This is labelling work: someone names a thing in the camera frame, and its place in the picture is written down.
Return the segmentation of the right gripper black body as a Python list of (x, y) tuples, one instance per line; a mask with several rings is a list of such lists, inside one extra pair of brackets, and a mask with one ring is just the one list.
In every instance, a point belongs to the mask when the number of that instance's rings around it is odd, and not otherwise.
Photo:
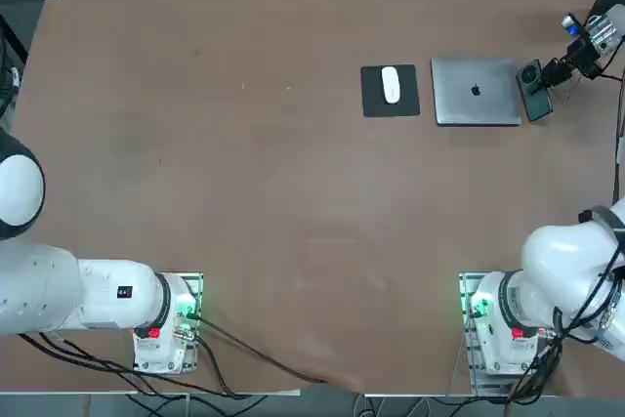
[(589, 79), (595, 79), (603, 73), (599, 63), (601, 55), (597, 52), (592, 43), (584, 38), (576, 38), (566, 49), (563, 57), (563, 65), (566, 70), (566, 78), (573, 75), (574, 70), (578, 70), (581, 75)]

